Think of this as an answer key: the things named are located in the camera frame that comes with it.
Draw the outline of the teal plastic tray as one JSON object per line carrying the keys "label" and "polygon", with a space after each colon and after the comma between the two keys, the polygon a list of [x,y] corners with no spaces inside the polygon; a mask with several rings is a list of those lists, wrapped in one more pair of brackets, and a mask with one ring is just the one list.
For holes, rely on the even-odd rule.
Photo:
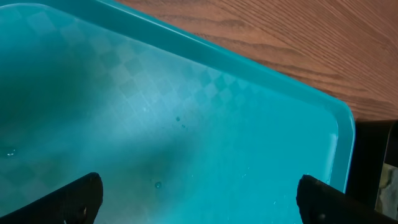
{"label": "teal plastic tray", "polygon": [[96,172],[96,223],[300,223],[348,106],[114,1],[1,2],[1,214]]}

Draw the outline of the black water tray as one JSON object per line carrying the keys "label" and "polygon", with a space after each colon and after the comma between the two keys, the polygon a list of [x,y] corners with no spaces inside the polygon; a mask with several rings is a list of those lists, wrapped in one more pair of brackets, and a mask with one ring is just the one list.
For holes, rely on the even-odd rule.
{"label": "black water tray", "polygon": [[397,219],[397,121],[358,121],[346,194]]}

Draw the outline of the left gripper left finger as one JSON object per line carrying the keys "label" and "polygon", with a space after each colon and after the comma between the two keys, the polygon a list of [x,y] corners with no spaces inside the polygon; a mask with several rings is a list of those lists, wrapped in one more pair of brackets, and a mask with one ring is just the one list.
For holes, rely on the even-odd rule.
{"label": "left gripper left finger", "polygon": [[2,224],[93,224],[103,203],[103,183],[96,172],[1,217]]}

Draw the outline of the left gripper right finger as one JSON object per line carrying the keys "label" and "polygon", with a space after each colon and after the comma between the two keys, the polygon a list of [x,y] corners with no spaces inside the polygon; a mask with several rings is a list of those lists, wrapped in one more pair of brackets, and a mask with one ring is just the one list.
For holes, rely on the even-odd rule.
{"label": "left gripper right finger", "polygon": [[311,175],[299,180],[296,202],[303,224],[397,224]]}

